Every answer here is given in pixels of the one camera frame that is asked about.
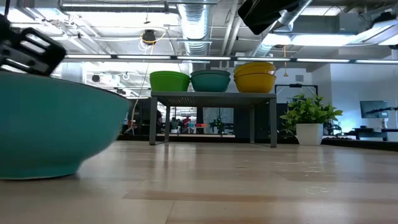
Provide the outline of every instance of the metal table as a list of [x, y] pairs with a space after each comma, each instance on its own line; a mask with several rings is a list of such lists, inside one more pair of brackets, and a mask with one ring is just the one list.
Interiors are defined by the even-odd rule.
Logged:
[[155, 144], [157, 102], [166, 106], [165, 142], [169, 141], [170, 107], [195, 106], [209, 108], [250, 108], [250, 142], [254, 143], [254, 106], [269, 102], [271, 147], [276, 147], [276, 94], [274, 93], [210, 93], [152, 91], [150, 103], [149, 144]]

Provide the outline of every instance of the monitor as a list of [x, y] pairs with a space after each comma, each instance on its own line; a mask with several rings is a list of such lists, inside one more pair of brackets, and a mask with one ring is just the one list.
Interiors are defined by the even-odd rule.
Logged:
[[360, 101], [362, 118], [388, 118], [388, 110], [373, 112], [388, 108], [387, 100]]

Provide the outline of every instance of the desk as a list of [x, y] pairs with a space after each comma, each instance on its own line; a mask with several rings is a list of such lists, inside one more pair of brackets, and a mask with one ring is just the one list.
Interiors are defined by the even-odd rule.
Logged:
[[170, 107], [250, 108], [250, 142], [254, 143], [254, 106], [269, 103], [271, 147], [276, 147], [276, 94], [274, 93], [210, 93], [152, 91], [150, 102], [149, 144], [155, 144], [157, 102], [166, 106], [165, 142], [169, 141]]
[[382, 138], [383, 141], [388, 141], [389, 132], [398, 132], [397, 128], [384, 128], [381, 131], [374, 131], [374, 128], [354, 128], [354, 135], [356, 140], [361, 138]]

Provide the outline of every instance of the table leg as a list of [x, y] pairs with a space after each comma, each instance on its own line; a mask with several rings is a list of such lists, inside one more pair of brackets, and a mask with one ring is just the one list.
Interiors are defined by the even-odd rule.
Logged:
[[169, 133], [170, 133], [170, 106], [166, 106], [166, 124], [164, 130], [164, 141], [169, 141]]
[[250, 107], [250, 143], [254, 143], [254, 106]]
[[149, 126], [149, 144], [156, 143], [156, 113], [157, 113], [157, 96], [150, 99], [150, 126]]
[[276, 130], [276, 99], [269, 100], [269, 122], [271, 124], [271, 147], [276, 147], [277, 144], [277, 130]]

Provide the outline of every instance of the ceiling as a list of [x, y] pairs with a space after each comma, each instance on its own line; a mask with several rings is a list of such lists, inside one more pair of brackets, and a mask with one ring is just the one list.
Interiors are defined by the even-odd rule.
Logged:
[[[89, 2], [101, 4], [100, 1], [74, 0], [68, 2]], [[117, 1], [137, 2], [132, 0]], [[358, 13], [395, 4], [396, 1], [339, 1], [313, 0], [302, 16], [335, 16], [339, 13]], [[238, 20], [231, 18], [232, 0], [221, 0], [211, 7], [210, 22], [210, 55], [220, 55], [227, 23], [234, 19], [233, 27]], [[11, 9], [9, 16], [14, 27], [33, 27], [41, 30], [53, 39], [59, 41], [68, 50], [69, 54], [154, 54], [154, 55], [183, 55], [185, 54], [184, 39], [180, 26], [180, 18], [176, 14], [145, 13], [145, 12], [68, 12], [61, 13], [54, 9], [42, 8], [38, 10], [39, 18], [33, 20], [26, 13]], [[140, 35], [146, 29], [154, 29], [159, 39], [153, 49], [146, 51], [140, 47]], [[86, 33], [90, 39], [81, 38]], [[254, 35], [243, 23], [239, 28], [237, 39], [234, 42], [231, 54], [250, 52], [258, 46], [260, 37]], [[273, 47], [270, 51], [274, 57], [308, 57], [308, 58], [384, 58], [391, 54], [388, 46], [366, 45], [359, 47], [313, 47], [286, 45], [285, 48]], [[121, 79], [124, 86], [139, 86], [143, 77], [149, 72], [175, 70], [189, 73], [189, 63], [85, 63], [88, 71], [88, 80], [93, 74], [128, 74], [128, 78]], [[289, 63], [288, 67], [313, 69], [313, 63]]]

